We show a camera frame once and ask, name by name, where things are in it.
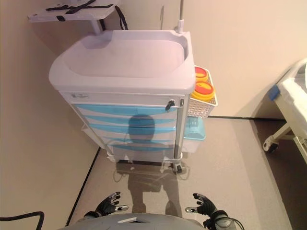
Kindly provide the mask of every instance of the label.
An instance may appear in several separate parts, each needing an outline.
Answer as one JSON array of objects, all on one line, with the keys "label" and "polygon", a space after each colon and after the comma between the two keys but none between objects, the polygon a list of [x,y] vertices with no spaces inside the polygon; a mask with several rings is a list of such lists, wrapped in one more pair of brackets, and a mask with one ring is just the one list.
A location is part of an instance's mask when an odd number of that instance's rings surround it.
[{"label": "label", "polygon": [[88,98],[88,94],[87,93],[72,93],[71,96],[73,98]]}]

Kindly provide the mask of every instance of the cart wheel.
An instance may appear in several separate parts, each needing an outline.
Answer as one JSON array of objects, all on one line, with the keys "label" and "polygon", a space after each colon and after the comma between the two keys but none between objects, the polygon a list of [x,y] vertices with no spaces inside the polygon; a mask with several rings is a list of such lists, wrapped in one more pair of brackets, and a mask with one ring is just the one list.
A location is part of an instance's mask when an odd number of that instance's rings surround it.
[{"label": "cart wheel", "polygon": [[182,173],[182,167],[181,165],[177,165],[176,174],[181,174],[181,173]]},{"label": "cart wheel", "polygon": [[263,143],[263,150],[266,153],[272,153],[278,148],[278,141],[274,140],[273,136],[269,136]]},{"label": "cart wheel", "polygon": [[173,168],[173,172],[174,172],[174,174],[180,174],[180,173],[182,173],[182,166],[181,166],[181,164],[179,163],[179,164],[171,164],[171,166],[172,166],[172,168]]}]

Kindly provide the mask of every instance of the wall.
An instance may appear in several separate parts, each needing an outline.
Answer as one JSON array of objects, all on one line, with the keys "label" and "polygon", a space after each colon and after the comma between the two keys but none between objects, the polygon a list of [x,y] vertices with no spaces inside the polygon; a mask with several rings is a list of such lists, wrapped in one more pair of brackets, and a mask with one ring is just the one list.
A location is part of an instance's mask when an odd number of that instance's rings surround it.
[{"label": "wall", "polygon": [[[122,10],[130,29],[173,29],[179,2],[123,0]],[[281,117],[265,94],[307,55],[306,9],[305,0],[185,0],[195,63],[217,90],[212,115]]]},{"label": "wall", "polygon": [[[32,24],[44,0],[1,1],[0,215],[44,211],[44,230],[65,226],[97,146],[48,82],[48,70],[81,37],[76,23]],[[35,229],[38,218],[0,223]]]}]

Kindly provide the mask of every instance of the wire basket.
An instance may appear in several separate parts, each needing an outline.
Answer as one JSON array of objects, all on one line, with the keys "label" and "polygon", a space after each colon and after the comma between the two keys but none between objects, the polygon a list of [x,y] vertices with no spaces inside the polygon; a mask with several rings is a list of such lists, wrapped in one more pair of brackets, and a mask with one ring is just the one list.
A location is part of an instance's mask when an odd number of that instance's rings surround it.
[{"label": "wire basket", "polygon": [[[212,78],[210,72],[206,70],[209,74],[208,83],[213,86]],[[188,109],[188,116],[199,116],[202,118],[206,118],[211,113],[212,109],[217,106],[217,98],[216,92],[214,97],[209,102],[203,102],[194,98],[190,98],[189,101],[189,109]]]}]

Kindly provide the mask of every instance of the gray floor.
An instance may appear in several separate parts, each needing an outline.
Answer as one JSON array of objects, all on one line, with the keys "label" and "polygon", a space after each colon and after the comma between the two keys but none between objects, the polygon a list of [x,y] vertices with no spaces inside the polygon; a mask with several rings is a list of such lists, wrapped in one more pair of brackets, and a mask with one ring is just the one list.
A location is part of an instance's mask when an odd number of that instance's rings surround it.
[{"label": "gray floor", "polygon": [[185,156],[182,175],[174,175],[168,165],[115,164],[102,150],[71,223],[115,191],[121,192],[120,204],[127,204],[128,212],[176,215],[202,223],[205,216],[184,212],[196,206],[192,193],[198,192],[245,229],[307,229],[307,166],[295,144],[281,142],[268,156],[261,149],[262,141],[282,123],[207,118],[205,126],[207,138],[195,154]]}]

